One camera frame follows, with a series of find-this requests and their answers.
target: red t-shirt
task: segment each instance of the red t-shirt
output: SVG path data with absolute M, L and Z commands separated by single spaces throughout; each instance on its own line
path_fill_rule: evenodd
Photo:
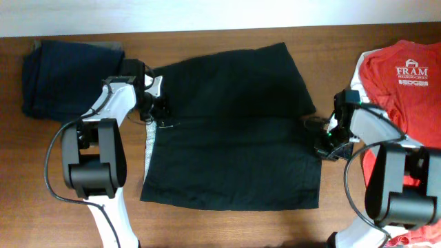
M 441 148 L 441 43 L 420 45 L 399 41 L 367 56 L 359 72 L 367 96 L 387 111 L 389 118 L 410 137 L 427 147 Z M 363 159 L 369 182 L 376 157 Z M 417 180 L 406 176 L 406 185 Z M 394 238 L 390 245 L 441 241 L 441 222 Z

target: white background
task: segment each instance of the white background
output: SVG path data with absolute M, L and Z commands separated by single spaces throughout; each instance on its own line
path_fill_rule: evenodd
M 0 37 L 441 21 L 441 0 L 0 0 Z

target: black t-shirt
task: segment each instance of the black t-shirt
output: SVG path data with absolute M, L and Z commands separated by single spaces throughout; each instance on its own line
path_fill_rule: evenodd
M 172 127 L 158 123 L 141 200 L 214 210 L 318 207 L 321 160 L 298 120 L 315 107 L 285 44 L 155 70 Z

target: dark blue folded cloth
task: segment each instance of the dark blue folded cloth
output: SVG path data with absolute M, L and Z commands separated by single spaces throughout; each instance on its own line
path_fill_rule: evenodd
M 84 43 L 42 41 L 24 58 L 23 113 L 70 121 L 98 99 L 102 80 L 118 73 L 124 51 Z

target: wooden table surface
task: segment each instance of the wooden table surface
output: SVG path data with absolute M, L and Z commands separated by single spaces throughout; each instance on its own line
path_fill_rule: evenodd
M 351 25 L 206 32 L 102 34 L 0 39 L 0 246 L 100 247 L 87 207 L 59 202 L 43 182 L 43 157 L 59 127 L 21 113 L 21 65 L 34 39 L 121 41 L 126 57 L 151 67 L 226 50 L 285 42 L 302 74 L 318 114 L 333 110 L 333 96 L 348 86 L 364 51 L 400 39 L 441 41 L 441 23 Z M 139 201 L 143 184 L 145 129 L 129 121 L 121 127 L 128 162 L 125 202 L 142 247 L 308 247 L 345 228 L 355 214 L 345 197 L 342 161 L 322 164 L 320 207 L 298 211 L 199 211 Z M 75 197 L 61 175 L 59 143 L 50 161 L 53 188 Z M 354 166 L 349 183 L 363 207 L 364 182 Z

